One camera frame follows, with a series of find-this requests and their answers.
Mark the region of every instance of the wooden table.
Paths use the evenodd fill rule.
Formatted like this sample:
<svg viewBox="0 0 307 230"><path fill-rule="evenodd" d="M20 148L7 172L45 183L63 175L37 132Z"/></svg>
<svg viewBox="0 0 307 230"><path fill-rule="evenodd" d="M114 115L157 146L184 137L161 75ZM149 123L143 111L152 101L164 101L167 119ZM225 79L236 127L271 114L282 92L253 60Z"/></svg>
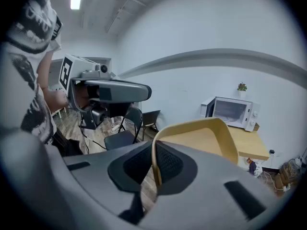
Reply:
<svg viewBox="0 0 307 230"><path fill-rule="evenodd" d="M270 157L257 131L248 132L241 128L228 126L239 156L251 159L268 160Z"/></svg>

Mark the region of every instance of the graphic t-shirt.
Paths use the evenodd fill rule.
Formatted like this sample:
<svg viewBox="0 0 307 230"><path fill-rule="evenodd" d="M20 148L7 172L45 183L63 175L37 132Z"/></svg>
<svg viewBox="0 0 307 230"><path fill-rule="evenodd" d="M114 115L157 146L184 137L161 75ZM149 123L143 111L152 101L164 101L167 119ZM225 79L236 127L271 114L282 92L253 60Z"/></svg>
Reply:
<svg viewBox="0 0 307 230"><path fill-rule="evenodd" d="M2 45L1 125L20 127L48 144L56 125L36 83L36 71L46 52L61 49L61 27L50 0L29 0Z"/></svg>

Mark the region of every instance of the black chair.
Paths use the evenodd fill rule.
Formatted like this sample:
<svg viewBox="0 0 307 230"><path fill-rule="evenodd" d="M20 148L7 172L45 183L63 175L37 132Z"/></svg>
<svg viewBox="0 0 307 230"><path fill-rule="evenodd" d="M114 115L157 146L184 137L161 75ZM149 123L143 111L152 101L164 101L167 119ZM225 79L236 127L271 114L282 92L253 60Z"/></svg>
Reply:
<svg viewBox="0 0 307 230"><path fill-rule="evenodd" d="M125 119L129 119L134 123L134 132L135 136L129 131L125 130L123 126L123 122ZM117 134L108 136L105 138L105 145L107 150L112 150L120 147L124 147L127 145L131 145L137 141L137 136L142 126L142 112L140 109L136 107L131 107L128 111L123 120L121 121L119 130Z"/></svg>
<svg viewBox="0 0 307 230"><path fill-rule="evenodd" d="M143 113L143 141L144 141L144 133L146 128L150 127L155 127L156 130L158 130L157 126L155 125L158 115L160 113L160 110L158 111L153 111L153 112L148 112L148 113Z"/></svg>

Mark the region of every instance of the white wall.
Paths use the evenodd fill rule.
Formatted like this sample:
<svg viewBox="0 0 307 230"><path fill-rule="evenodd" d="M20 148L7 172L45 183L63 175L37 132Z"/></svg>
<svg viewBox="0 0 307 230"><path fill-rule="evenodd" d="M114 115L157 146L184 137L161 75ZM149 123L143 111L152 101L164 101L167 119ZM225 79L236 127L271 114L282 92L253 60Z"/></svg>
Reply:
<svg viewBox="0 0 307 230"><path fill-rule="evenodd" d="M161 0L119 38L119 72L211 48L254 50L307 70L300 31L278 0Z"/></svg>
<svg viewBox="0 0 307 230"><path fill-rule="evenodd" d="M201 102L210 96L238 98L237 85L247 84L247 99L260 103L258 133L275 156L264 167L278 168L307 146L307 90L284 79L249 69L194 67L144 74L128 81L149 85L153 92L142 111L161 110L159 129L198 119Z"/></svg>
<svg viewBox="0 0 307 230"><path fill-rule="evenodd" d="M112 37L101 36L99 32L73 30L62 32L62 49L53 54L53 60L64 58L65 54L81 57L110 58L112 71L117 74L117 40Z"/></svg>
<svg viewBox="0 0 307 230"><path fill-rule="evenodd" d="M304 47L298 27L278 0L161 0L119 37L118 71L211 48L253 50L307 70ZM304 151L306 89L256 70L188 64L177 68L174 63L171 70L125 79L151 86L152 96L142 102L142 110L161 110L159 129L199 118L201 102L211 95L235 97L237 85L243 81L248 87L247 98L261 104L258 133L267 149L276 152L263 166L278 168Z"/></svg>

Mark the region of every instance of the wall molding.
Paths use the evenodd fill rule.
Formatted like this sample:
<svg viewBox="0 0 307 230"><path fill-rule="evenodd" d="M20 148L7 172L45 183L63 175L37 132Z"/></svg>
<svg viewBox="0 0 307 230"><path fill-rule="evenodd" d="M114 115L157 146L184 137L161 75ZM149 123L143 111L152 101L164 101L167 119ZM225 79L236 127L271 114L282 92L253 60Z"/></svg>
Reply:
<svg viewBox="0 0 307 230"><path fill-rule="evenodd" d="M237 67L265 72L307 89L307 71L287 60L245 49L204 49L163 57L118 75L121 79L186 67Z"/></svg>

